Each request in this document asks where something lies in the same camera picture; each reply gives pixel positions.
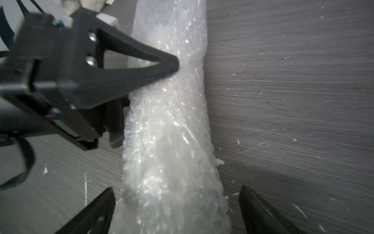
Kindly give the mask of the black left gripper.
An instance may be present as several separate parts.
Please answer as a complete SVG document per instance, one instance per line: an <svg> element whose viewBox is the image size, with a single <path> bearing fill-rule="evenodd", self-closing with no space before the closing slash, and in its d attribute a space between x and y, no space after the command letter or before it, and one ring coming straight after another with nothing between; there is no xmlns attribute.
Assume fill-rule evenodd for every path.
<svg viewBox="0 0 374 234"><path fill-rule="evenodd" d="M71 29L53 21L49 14L28 15L1 65L1 146L10 145L11 137L57 134L82 150L96 149L102 104L108 102L103 126L110 146L119 148L124 108L130 106L124 95L176 73L178 58L136 41L87 9L74 14ZM104 69L106 50L154 65Z"/></svg>

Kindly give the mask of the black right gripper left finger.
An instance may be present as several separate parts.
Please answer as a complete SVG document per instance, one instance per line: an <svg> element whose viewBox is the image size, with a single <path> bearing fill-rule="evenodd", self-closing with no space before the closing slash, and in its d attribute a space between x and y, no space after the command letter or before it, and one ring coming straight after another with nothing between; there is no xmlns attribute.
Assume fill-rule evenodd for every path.
<svg viewBox="0 0 374 234"><path fill-rule="evenodd" d="M115 206L114 190L112 187L108 187L56 234L107 234Z"/></svg>

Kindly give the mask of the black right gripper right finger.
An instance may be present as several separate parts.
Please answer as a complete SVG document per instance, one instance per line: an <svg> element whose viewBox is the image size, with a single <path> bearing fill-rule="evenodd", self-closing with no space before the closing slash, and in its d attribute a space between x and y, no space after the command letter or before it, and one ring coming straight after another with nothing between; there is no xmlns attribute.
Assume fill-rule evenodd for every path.
<svg viewBox="0 0 374 234"><path fill-rule="evenodd" d="M239 205L248 234L303 234L288 218L248 186L242 186Z"/></svg>

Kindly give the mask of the clear bubble wrap sheet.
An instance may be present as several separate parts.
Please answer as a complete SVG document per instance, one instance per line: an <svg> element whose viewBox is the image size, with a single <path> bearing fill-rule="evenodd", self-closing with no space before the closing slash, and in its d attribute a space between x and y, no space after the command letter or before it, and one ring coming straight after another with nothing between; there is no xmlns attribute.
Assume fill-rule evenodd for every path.
<svg viewBox="0 0 374 234"><path fill-rule="evenodd" d="M130 94L113 234L229 234L204 94L206 1L138 1L132 37L179 71Z"/></svg>

